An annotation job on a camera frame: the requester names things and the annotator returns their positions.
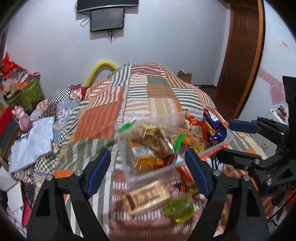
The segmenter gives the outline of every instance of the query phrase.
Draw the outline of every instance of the wooden floor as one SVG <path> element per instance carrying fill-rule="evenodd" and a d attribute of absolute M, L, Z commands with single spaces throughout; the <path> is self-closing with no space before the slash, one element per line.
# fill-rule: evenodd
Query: wooden floor
<path fill-rule="evenodd" d="M 226 121 L 230 121 L 235 110 L 233 103 L 228 98 L 220 94 L 218 90 L 212 88 L 202 88 L 201 90 L 211 97 L 218 112 L 223 116 L 223 118 Z"/>

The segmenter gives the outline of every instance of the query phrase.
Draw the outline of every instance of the door frame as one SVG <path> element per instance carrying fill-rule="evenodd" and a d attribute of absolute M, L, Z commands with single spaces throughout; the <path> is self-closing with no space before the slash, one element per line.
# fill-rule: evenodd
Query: door frame
<path fill-rule="evenodd" d="M 231 119 L 238 118 L 238 116 L 242 112 L 242 110 L 249 98 L 249 95 L 251 93 L 253 85 L 255 83 L 255 80 L 256 80 L 256 77 L 257 77 L 257 74 L 259 71 L 261 59 L 262 59 L 263 47 L 264 47 L 264 41 L 265 41 L 265 8 L 264 8 L 263 0 L 258 0 L 258 10 L 259 10 L 259 30 L 258 30 L 258 42 L 257 42 L 257 47 L 256 47 L 255 59 L 254 59 L 254 63 L 253 63 L 252 69 L 251 69 L 251 73 L 250 73 L 246 88 L 242 94 L 242 97 L 241 97 L 238 105 L 235 108 L 235 111 L 234 111 Z M 226 68 L 226 63 L 227 63 L 230 44 L 231 44 L 232 29 L 233 29 L 233 10 L 231 9 L 227 48 L 226 48 L 225 58 L 224 58 L 222 70 L 220 73 L 219 81 L 217 84 L 217 89 L 219 89 L 219 86 L 222 85 L 222 76 L 223 76 L 225 68 Z"/>

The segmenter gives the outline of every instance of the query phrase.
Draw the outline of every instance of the yellow tube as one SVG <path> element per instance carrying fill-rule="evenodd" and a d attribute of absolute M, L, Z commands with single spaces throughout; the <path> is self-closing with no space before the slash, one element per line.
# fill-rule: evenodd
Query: yellow tube
<path fill-rule="evenodd" d="M 117 70 L 118 69 L 118 66 L 109 61 L 109 60 L 103 60 L 103 61 L 100 61 L 98 62 L 95 67 L 93 67 L 90 75 L 89 75 L 89 78 L 87 79 L 87 82 L 86 82 L 86 85 L 85 87 L 89 87 L 91 86 L 95 76 L 96 76 L 96 73 L 99 71 L 100 68 L 102 68 L 103 66 L 108 66 L 109 68 L 111 68 L 113 71 Z"/>

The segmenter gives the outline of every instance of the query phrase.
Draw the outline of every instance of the black monitor screen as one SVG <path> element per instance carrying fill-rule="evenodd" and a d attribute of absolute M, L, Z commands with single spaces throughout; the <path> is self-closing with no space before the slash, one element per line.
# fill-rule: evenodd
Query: black monitor screen
<path fill-rule="evenodd" d="M 139 0 L 78 0 L 77 12 L 89 11 L 103 7 L 139 6 Z"/>

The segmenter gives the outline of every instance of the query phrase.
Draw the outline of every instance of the baseboard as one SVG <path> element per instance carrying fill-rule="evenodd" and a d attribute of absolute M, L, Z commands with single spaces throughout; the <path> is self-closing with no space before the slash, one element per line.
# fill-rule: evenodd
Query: baseboard
<path fill-rule="evenodd" d="M 215 85 L 197 85 L 199 89 L 216 89 L 217 87 Z"/>

